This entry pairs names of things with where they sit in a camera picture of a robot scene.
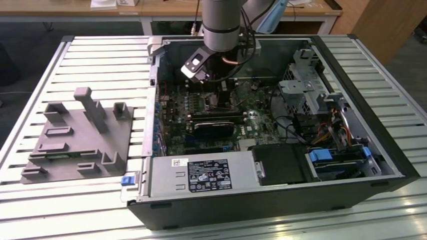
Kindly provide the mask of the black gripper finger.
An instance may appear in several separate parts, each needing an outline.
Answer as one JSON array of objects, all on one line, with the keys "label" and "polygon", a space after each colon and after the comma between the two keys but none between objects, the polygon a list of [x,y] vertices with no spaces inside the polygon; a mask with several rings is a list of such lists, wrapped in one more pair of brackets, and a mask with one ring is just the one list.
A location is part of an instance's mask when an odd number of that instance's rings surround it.
[{"label": "black gripper finger", "polygon": [[218,97],[216,106],[218,107],[220,107],[220,108],[230,107],[231,91],[232,91],[232,89],[228,86],[228,82],[222,81],[218,84],[218,88],[216,88],[216,97]]}]

